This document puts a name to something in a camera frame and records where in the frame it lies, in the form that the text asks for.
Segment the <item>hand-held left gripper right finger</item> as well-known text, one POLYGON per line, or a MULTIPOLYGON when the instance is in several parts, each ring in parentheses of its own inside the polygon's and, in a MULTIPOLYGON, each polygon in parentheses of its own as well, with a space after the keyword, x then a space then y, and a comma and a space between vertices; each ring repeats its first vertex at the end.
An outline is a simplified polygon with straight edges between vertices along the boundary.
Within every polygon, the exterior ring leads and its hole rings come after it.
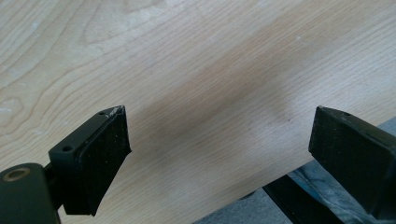
POLYGON ((308 151, 368 214, 396 220, 396 136, 319 106, 308 151))

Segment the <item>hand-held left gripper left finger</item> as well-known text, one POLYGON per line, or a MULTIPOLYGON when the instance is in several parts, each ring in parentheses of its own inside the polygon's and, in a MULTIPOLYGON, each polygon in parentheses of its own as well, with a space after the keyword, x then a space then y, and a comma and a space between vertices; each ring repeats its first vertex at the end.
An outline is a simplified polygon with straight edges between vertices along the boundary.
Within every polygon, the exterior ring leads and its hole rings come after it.
POLYGON ((68 215, 92 215, 131 152, 126 109, 94 114, 49 151, 68 215))

